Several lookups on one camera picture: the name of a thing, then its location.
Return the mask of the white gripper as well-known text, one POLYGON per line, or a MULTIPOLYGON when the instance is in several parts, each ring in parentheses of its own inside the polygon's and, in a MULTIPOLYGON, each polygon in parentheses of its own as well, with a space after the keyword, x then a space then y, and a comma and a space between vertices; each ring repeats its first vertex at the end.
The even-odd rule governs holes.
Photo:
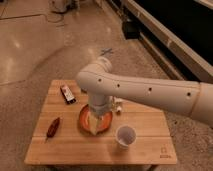
POLYGON ((111 106, 109 104, 97 106, 89 105, 89 110, 92 115, 89 116, 89 128, 93 135, 96 135, 101 125, 103 118, 101 116, 111 111, 111 106))

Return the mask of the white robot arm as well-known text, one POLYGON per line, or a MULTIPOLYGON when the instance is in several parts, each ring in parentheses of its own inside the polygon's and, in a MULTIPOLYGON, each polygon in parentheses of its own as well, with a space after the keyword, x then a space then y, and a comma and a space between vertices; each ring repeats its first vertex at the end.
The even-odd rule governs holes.
POLYGON ((110 110, 111 96, 180 114, 213 127, 213 84, 119 76, 111 74, 111 70, 111 62, 99 57, 76 75, 76 83, 88 94, 93 135, 97 134, 99 118, 110 110))

